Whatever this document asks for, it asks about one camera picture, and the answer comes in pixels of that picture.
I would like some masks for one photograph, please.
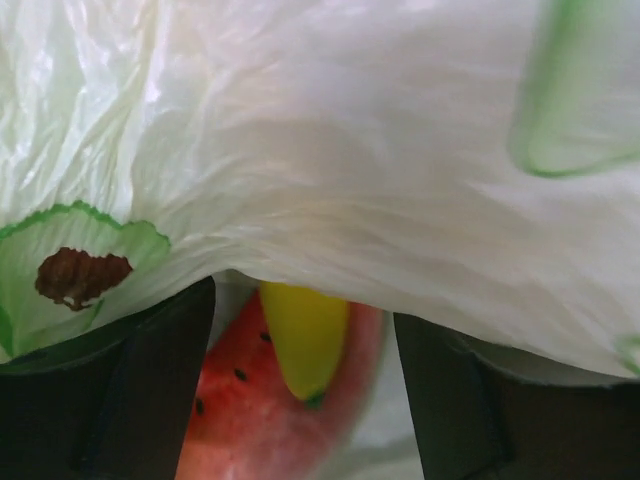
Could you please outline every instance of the green scalloped edge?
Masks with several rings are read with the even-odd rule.
[[[97,208],[92,207],[88,203],[85,203],[81,200],[77,200],[71,205],[55,204],[48,210],[37,211],[30,214],[20,222],[6,225],[5,227],[0,229],[0,242],[2,242],[6,238],[11,237],[15,233],[24,231],[32,227],[33,225],[46,222],[49,218],[53,217],[54,215],[58,215],[61,213],[71,213],[73,211],[78,211],[78,210],[86,213],[88,216],[94,218],[96,221],[100,223],[109,225],[110,227],[112,227],[117,231],[122,231],[125,228],[134,226],[134,225],[149,226],[153,229],[153,231],[156,233],[158,238],[161,241],[164,241],[166,243],[167,250],[171,249],[172,244],[169,237],[159,233],[158,230],[155,228],[155,225],[153,225],[151,222],[147,220],[137,220],[137,221],[131,221],[125,224],[121,224],[121,223],[118,223],[116,220],[114,220],[113,217],[111,217],[110,215],[100,212]],[[104,305],[104,299],[95,305],[95,307],[93,308],[93,315],[91,315],[89,321],[87,322],[85,330],[88,330],[91,328],[93,321],[98,316],[98,313],[100,313],[100,310],[102,309],[103,305]],[[0,346],[2,346],[2,348],[5,350],[5,352],[9,356],[11,357],[14,356],[15,352],[13,349],[13,326],[12,326],[11,319],[9,318],[9,315],[4,310],[4,308],[2,308],[2,306],[0,306]]]
[[[92,207],[91,205],[89,205],[88,203],[83,202],[82,200],[77,200],[77,201],[73,202],[71,205],[55,204],[48,210],[42,210],[42,211],[37,211],[37,212],[32,213],[31,215],[26,217],[24,220],[21,220],[20,222],[11,223],[9,225],[6,225],[6,226],[0,228],[0,241],[2,241],[5,238],[10,237],[14,233],[26,230],[27,228],[29,228],[29,227],[37,224],[37,223],[44,223],[49,218],[53,217],[54,215],[57,215],[59,213],[71,213],[74,210],[75,211],[81,210],[84,213],[86,213],[87,215],[89,215],[90,217],[93,217],[98,222],[106,223],[110,227],[114,228],[115,230],[119,230],[119,231],[122,231],[126,227],[133,226],[133,225],[148,225],[151,228],[153,228],[153,230],[156,232],[156,235],[158,235],[158,237],[160,239],[162,239],[162,240],[164,240],[166,242],[167,248],[171,248],[171,240],[169,239],[169,237],[164,235],[164,234],[162,234],[162,233],[160,233],[160,232],[158,232],[158,230],[156,229],[155,225],[153,225],[151,222],[149,222],[147,220],[135,220],[135,221],[127,222],[127,223],[124,223],[124,224],[118,223],[109,214],[102,213],[97,208]]]
[[[562,179],[594,175],[622,167],[640,160],[640,146],[637,151],[625,155],[601,160],[590,165],[574,169],[545,170],[536,168],[536,162],[528,153],[531,126],[535,125],[539,116],[536,99],[543,98],[549,90],[550,78],[553,77],[553,64],[562,61],[564,45],[569,43],[571,25],[575,20],[575,11],[583,7],[587,1],[598,0],[556,0],[550,7],[550,19],[541,30],[539,37],[546,37],[538,47],[533,48],[532,58],[527,68],[529,74],[520,87],[520,105],[512,124],[508,141],[508,151],[512,162],[522,171],[541,178]]]
[[[615,349],[618,355],[620,355],[622,365],[640,377],[640,365],[638,365],[630,352],[631,350],[640,352],[640,335],[626,335],[618,338],[615,342]]]

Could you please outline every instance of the red watermelon flesh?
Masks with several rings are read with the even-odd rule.
[[[287,389],[254,295],[207,355],[176,479],[305,479],[359,418],[383,345],[382,317],[351,305],[344,358],[314,410]]]

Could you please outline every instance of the printed design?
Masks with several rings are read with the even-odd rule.
[[[521,90],[513,161],[553,178],[640,160],[640,4],[552,4]]]
[[[0,359],[86,332],[116,289],[170,249],[151,223],[120,224],[83,202],[0,229]]]

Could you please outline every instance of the banana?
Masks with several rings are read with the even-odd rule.
[[[312,290],[260,284],[262,309],[291,393],[319,406],[344,349],[349,304]]]

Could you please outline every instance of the crumpled plastic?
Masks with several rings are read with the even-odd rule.
[[[0,356],[234,269],[640,373],[639,14],[2,2]]]

